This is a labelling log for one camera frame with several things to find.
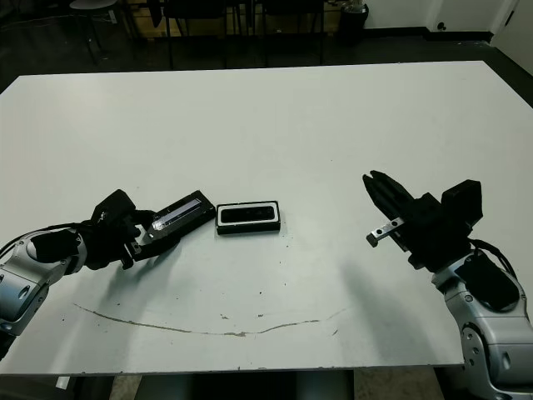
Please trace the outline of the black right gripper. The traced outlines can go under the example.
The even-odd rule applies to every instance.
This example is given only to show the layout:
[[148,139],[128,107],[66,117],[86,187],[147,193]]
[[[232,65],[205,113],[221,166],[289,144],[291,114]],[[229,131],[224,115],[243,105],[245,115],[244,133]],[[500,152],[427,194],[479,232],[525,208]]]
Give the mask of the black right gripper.
[[374,205],[390,220],[366,236],[372,247],[391,237],[416,269],[441,270],[471,252],[466,225],[446,215],[431,194],[414,199],[396,180],[372,170],[362,176]]

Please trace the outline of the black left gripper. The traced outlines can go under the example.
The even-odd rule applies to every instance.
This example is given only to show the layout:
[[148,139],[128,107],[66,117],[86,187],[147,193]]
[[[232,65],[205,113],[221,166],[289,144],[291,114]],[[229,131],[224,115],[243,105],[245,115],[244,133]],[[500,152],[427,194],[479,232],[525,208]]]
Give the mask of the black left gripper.
[[96,206],[89,220],[82,223],[81,235],[87,256],[84,265],[92,270],[107,267],[119,261],[124,270],[140,262],[162,255],[167,247],[147,244],[134,246],[134,260],[127,245],[140,236],[137,227],[147,227],[158,217],[152,210],[121,209],[111,206]]

